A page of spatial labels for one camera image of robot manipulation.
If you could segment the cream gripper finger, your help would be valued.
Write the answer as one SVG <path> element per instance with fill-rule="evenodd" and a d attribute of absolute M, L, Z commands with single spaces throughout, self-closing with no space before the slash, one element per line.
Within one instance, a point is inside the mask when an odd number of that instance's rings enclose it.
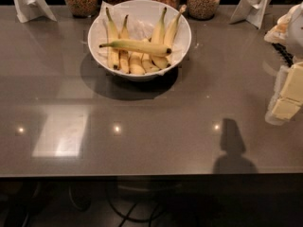
<path fill-rule="evenodd" d="M 300 106 L 285 99 L 272 99 L 269 103 L 265 121 L 272 125 L 281 126 L 289 122 L 300 110 Z"/>

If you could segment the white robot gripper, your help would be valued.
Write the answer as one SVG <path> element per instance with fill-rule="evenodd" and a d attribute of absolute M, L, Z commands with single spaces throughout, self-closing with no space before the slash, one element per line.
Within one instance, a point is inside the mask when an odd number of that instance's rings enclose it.
<path fill-rule="evenodd" d="M 280 44 L 293 56 L 292 67 L 280 92 L 283 98 L 303 102 L 303 2 L 291 7 L 264 36 L 270 44 Z"/>

